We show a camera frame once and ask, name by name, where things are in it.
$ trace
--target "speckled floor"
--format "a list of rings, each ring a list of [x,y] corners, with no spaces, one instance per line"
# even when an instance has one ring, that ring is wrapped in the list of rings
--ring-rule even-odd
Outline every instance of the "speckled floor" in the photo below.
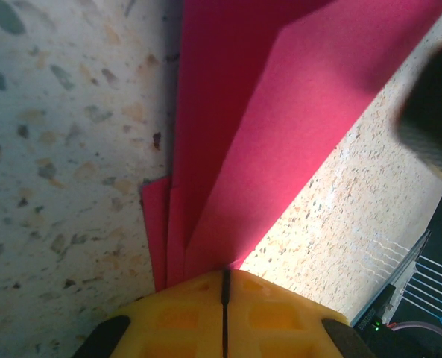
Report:
[[[170,165],[176,0],[0,0],[0,357],[68,357],[153,292],[137,188]],[[390,120],[442,18],[244,269],[353,317],[442,183]]]

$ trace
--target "pink paper sheet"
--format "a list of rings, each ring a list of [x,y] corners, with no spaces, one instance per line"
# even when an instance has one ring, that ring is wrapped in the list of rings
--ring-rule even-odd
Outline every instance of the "pink paper sheet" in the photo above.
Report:
[[[172,183],[142,190],[157,289],[239,266],[442,13],[442,0],[184,6]]]

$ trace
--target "black cable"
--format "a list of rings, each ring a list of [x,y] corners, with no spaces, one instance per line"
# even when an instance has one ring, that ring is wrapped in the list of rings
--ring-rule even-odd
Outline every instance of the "black cable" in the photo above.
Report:
[[[416,321],[408,321],[408,322],[401,322],[396,324],[394,327],[391,328],[391,330],[404,330],[406,328],[423,328],[425,330],[430,330],[432,332],[435,332],[442,336],[442,329],[434,326],[433,324],[426,323],[426,322],[416,322]]]

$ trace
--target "red paper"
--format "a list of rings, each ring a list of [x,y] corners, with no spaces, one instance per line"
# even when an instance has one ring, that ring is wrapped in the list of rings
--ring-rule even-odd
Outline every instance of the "red paper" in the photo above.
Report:
[[[184,6],[163,217],[145,200],[168,286],[239,266],[442,13],[441,0]],[[163,193],[148,186],[143,198]]]

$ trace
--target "yellow plastic object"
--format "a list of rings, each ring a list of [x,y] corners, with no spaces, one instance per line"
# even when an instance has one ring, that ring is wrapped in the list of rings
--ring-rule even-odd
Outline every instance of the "yellow plastic object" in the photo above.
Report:
[[[110,358],[222,358],[222,272],[120,309],[131,323]]]
[[[231,272],[231,358],[342,358],[322,325],[340,313],[244,271]]]
[[[110,358],[222,358],[223,272],[120,309],[130,325]],[[342,358],[321,320],[346,318],[244,271],[231,271],[229,358]]]

